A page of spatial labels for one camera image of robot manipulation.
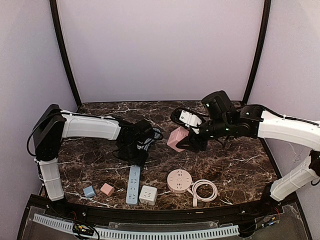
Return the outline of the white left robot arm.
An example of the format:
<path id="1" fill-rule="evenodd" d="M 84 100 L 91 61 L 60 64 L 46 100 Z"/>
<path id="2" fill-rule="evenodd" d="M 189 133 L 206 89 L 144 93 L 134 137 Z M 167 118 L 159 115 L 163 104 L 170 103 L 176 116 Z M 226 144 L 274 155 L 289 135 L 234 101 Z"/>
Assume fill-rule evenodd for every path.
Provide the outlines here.
<path id="1" fill-rule="evenodd" d="M 117 149 L 112 154 L 140 167 L 149 156 L 150 145 L 163 139 L 161 131 L 145 119 L 131 123 L 117 116 L 80 114 L 51 104 L 33 127 L 27 141 L 33 141 L 34 152 L 29 150 L 28 154 L 34 157 L 40 180 L 53 202 L 65 197 L 58 167 L 62 141 L 75 137 L 114 141 Z"/>

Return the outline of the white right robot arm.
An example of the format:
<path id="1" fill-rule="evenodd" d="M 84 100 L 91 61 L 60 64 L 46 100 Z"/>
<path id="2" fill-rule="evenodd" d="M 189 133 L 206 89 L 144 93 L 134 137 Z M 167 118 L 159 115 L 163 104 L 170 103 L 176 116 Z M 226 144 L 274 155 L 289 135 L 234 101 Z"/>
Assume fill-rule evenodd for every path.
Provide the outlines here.
<path id="1" fill-rule="evenodd" d="M 320 123 L 284 114 L 260 105 L 236 107 L 223 90 L 201 100 L 205 114 L 183 107 L 176 108 L 170 119 L 188 130 L 177 143 L 179 149 L 204 151 L 209 140 L 224 137 L 275 139 L 310 148 L 306 159 L 282 178 L 269 183 L 261 201 L 279 203 L 288 195 L 320 177 Z"/>

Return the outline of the light blue power strip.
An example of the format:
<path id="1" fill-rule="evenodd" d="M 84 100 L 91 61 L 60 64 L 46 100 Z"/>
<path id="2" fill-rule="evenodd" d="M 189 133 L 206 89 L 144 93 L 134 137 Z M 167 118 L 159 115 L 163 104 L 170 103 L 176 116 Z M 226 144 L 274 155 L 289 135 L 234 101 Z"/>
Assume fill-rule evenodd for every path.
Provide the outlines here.
<path id="1" fill-rule="evenodd" d="M 129 170 L 126 203 L 131 206 L 137 206 L 139 201 L 141 168 L 139 166 L 131 166 Z"/>

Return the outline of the small pink plug adapter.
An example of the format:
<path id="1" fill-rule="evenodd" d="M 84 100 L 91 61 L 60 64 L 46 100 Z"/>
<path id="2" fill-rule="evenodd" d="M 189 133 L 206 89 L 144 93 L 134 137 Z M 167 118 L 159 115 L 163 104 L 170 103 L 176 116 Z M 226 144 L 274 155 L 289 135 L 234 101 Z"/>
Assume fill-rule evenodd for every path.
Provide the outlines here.
<path id="1" fill-rule="evenodd" d="M 108 183 L 104 183 L 100 188 L 100 191 L 106 196 L 110 197 L 114 193 L 115 188 Z"/>

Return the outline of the pink cube socket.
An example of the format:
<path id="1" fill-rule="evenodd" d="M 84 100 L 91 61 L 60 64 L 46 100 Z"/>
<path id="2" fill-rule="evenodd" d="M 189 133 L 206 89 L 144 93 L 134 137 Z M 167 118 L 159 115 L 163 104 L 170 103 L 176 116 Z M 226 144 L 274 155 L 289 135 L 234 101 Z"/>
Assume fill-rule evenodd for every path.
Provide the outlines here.
<path id="1" fill-rule="evenodd" d="M 168 140 L 167 145 L 172 148 L 173 150 L 177 151 L 178 153 L 184 151 L 182 148 L 176 147 L 176 145 L 183 140 L 185 137 L 187 137 L 189 134 L 189 131 L 183 127 L 178 127 L 174 131 L 171 132 Z"/>

